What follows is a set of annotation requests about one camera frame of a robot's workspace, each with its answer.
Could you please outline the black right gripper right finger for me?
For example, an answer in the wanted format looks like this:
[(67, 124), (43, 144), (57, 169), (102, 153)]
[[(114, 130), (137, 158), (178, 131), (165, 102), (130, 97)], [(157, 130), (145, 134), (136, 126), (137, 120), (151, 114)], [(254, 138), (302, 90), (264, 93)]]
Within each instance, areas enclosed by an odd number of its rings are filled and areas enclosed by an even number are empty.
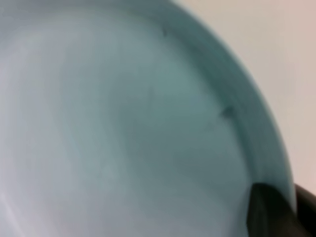
[(299, 185), (295, 185), (297, 217), (303, 227), (316, 236), (316, 196)]

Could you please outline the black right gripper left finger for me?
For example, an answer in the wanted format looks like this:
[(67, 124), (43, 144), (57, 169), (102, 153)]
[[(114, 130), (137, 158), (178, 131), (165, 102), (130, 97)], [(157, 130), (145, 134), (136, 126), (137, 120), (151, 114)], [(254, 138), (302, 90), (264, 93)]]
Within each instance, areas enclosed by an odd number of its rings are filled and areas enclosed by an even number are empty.
[(246, 226), (250, 237), (306, 236), (306, 229), (283, 195), (263, 183), (251, 188)]

